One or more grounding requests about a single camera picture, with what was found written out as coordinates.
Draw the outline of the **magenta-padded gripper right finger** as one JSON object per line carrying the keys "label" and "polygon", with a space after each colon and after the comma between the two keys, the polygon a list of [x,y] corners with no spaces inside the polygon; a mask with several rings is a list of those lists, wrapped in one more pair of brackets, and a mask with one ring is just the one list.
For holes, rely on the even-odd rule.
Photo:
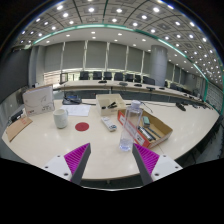
{"label": "magenta-padded gripper right finger", "polygon": [[182,167],[168,155],[158,155],[136,143],[133,144],[132,153],[144,185],[150,184],[182,169]]}

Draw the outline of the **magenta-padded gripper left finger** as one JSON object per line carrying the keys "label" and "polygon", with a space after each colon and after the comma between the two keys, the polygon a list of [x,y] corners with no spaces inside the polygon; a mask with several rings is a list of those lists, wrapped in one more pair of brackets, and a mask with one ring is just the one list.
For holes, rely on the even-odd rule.
{"label": "magenta-padded gripper left finger", "polygon": [[43,170],[79,185],[90,154],[91,145],[87,143],[65,155],[53,157]]}

